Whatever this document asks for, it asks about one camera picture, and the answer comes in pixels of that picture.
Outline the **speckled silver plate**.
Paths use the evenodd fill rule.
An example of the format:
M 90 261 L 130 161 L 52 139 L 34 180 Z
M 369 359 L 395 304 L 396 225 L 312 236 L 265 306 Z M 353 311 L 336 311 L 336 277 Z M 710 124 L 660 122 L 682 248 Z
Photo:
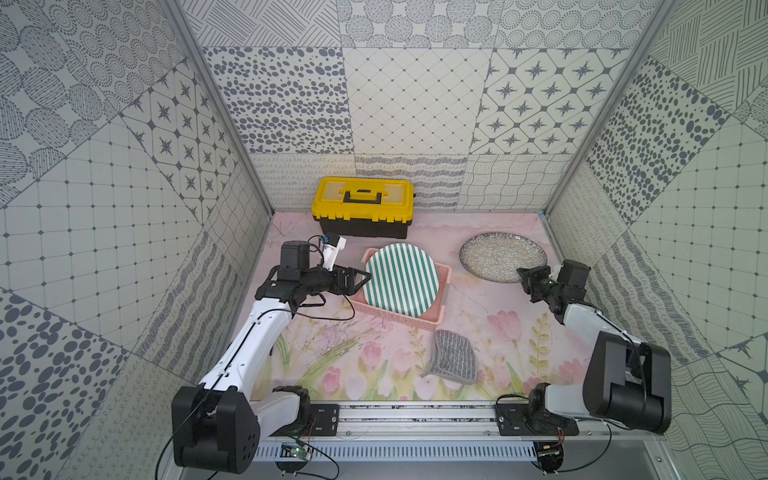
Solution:
M 519 268 L 547 264 L 542 247 L 527 237 L 505 232 L 487 232 L 467 240 L 459 250 L 462 266 L 472 275 L 495 283 L 520 283 Z

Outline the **green striped plate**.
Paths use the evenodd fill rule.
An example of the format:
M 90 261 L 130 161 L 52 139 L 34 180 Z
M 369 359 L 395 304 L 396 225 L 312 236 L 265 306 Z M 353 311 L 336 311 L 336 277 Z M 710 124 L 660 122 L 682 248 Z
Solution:
M 437 266 L 415 245 L 387 245 L 365 262 L 365 270 L 370 280 L 363 287 L 363 295 L 373 307 L 416 318 L 426 313 L 437 299 Z

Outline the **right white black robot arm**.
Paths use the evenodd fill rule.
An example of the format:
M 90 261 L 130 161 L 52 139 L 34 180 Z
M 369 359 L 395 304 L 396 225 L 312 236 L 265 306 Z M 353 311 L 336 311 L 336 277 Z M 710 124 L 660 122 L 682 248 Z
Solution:
M 565 260 L 555 279 L 547 265 L 517 272 L 530 300 L 546 303 L 561 325 L 592 348 L 581 383 L 540 383 L 530 392 L 525 413 L 529 426 L 565 432 L 578 419 L 598 419 L 666 432 L 672 419 L 669 352 L 629 334 L 585 301 L 588 266 Z

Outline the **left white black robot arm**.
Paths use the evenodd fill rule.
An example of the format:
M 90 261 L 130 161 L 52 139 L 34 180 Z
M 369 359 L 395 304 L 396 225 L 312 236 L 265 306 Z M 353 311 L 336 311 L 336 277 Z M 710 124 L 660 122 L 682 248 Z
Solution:
M 171 402 L 172 436 L 167 445 L 179 467 L 240 474 L 259 443 L 273 434 L 297 437 L 312 424 L 306 388 L 282 386 L 250 399 L 257 377 L 277 340 L 309 308 L 307 299 L 355 295 L 370 274 L 336 262 L 346 245 L 336 234 L 318 243 L 287 241 L 280 261 L 258 287 L 248 319 L 221 359 L 194 387 L 182 387 Z

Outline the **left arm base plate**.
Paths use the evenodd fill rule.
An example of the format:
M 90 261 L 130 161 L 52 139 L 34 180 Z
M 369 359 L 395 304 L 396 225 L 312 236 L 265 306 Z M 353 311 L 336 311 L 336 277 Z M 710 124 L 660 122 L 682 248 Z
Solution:
M 335 403 L 311 403 L 300 409 L 292 424 L 281 427 L 271 437 L 335 437 L 338 432 L 340 405 Z

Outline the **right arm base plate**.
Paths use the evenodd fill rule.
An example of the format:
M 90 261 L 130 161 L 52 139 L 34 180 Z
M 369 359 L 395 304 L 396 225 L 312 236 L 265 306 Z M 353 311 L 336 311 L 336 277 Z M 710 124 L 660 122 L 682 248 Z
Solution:
M 577 422 L 569 417 L 554 415 L 541 408 L 533 413 L 528 412 L 528 406 L 522 403 L 499 403 L 494 406 L 496 424 L 501 436 L 566 437 L 578 436 L 580 431 Z

